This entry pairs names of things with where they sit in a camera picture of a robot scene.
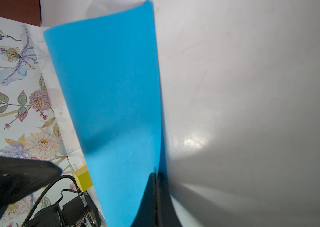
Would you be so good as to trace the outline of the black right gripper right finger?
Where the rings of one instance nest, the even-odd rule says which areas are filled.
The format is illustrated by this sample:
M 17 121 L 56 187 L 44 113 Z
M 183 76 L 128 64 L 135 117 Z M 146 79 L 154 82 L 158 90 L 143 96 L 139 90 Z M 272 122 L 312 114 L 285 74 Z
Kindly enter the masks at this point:
M 156 206 L 158 227 L 182 227 L 163 173 L 159 173 L 156 180 Z

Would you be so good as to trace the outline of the blue square paper sheet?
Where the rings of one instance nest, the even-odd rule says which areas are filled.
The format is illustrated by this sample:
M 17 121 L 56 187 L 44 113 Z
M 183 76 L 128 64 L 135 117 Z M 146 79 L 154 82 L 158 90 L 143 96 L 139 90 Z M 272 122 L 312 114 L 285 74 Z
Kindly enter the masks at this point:
M 160 162 L 153 4 L 55 26 L 44 38 L 106 223 L 129 227 Z

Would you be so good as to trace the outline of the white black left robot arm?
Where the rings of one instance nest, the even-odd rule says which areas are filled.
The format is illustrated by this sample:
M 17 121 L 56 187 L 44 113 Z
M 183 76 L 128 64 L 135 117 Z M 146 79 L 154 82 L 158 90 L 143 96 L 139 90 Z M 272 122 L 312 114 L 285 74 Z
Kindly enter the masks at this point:
M 49 161 L 16 159 L 0 156 L 0 220 L 9 205 L 29 198 L 29 212 L 24 227 L 99 227 L 102 218 L 93 200 L 78 185 L 67 192 L 77 196 L 65 205 L 59 203 L 43 207 L 36 212 L 39 203 L 45 202 L 45 194 L 62 179 L 75 178 L 62 175 L 61 169 Z

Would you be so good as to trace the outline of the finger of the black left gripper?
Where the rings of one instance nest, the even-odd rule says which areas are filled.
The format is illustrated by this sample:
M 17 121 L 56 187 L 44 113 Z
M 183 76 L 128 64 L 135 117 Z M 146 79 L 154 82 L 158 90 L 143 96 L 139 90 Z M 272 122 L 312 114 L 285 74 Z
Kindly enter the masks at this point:
M 10 204 L 53 183 L 61 174 L 49 161 L 0 156 L 0 220 Z

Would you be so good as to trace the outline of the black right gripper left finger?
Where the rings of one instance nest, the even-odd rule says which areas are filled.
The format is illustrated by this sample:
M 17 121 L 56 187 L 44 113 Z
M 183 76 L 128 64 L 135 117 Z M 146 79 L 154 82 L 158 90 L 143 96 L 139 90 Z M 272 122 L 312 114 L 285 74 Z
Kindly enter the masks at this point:
M 138 213 L 132 227 L 156 227 L 156 174 L 149 175 Z

